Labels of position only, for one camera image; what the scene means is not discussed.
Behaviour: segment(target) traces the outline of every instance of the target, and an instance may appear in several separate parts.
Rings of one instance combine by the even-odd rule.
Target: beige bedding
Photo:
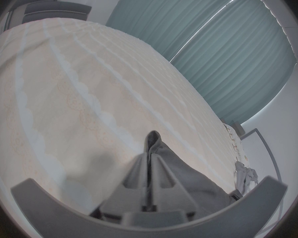
[[[107,198],[157,130],[226,192],[236,151],[191,84],[151,46],[117,30],[45,19],[0,35],[0,199],[38,236],[10,188],[28,177],[88,214]]]

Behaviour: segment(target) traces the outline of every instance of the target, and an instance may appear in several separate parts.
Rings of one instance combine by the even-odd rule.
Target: crumpled gray cloth
[[[244,195],[249,188],[250,182],[258,184],[258,175],[254,169],[246,168],[242,162],[237,161],[236,167],[236,189]]]

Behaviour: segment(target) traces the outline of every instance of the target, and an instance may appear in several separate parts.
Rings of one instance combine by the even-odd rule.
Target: curtain fold
[[[170,61],[205,23],[172,64],[219,118],[243,123],[276,96],[296,64],[262,1],[120,0],[106,25],[145,41]]]

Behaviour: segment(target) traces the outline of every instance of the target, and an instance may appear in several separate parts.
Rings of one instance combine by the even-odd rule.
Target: gray cloth
[[[244,195],[248,191],[251,181],[258,184],[258,175],[254,169],[246,168],[242,162],[237,161],[236,167],[236,189]]]
[[[215,213],[236,202],[242,195],[238,191],[228,195],[222,188],[202,173],[196,171],[182,161],[165,143],[160,134],[152,131],[147,136],[146,151],[160,155],[173,174],[198,204],[198,212],[194,219]]]

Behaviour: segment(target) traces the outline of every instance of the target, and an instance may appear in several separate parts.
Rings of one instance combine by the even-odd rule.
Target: green curtain
[[[219,118],[243,123],[281,90],[296,58],[262,1],[230,1],[120,0],[106,25],[147,42],[168,61],[204,25],[172,64]]]

